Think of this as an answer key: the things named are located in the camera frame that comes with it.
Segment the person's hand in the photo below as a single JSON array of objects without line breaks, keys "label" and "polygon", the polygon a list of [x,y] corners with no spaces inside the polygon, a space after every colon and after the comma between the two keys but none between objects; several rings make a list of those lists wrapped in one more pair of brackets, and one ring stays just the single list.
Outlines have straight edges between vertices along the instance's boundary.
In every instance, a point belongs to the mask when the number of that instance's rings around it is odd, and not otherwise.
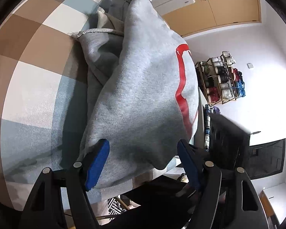
[{"label": "person's hand", "polygon": [[191,204],[196,205],[199,200],[200,193],[187,183],[181,191],[176,193],[176,197],[187,198]]}]

